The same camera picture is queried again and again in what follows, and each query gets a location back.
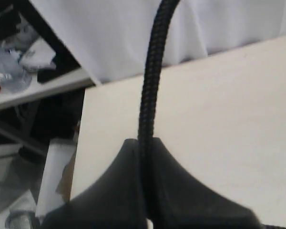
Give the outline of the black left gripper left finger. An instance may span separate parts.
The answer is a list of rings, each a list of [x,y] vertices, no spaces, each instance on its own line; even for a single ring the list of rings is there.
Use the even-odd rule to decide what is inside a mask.
[[[49,213],[43,229],[146,229],[138,142],[124,141],[102,176],[84,192]]]

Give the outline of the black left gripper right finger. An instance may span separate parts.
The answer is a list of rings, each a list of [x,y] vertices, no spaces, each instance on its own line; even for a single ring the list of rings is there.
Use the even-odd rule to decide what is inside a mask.
[[[146,162],[146,202],[155,229],[260,229],[255,213],[194,178],[154,138]]]

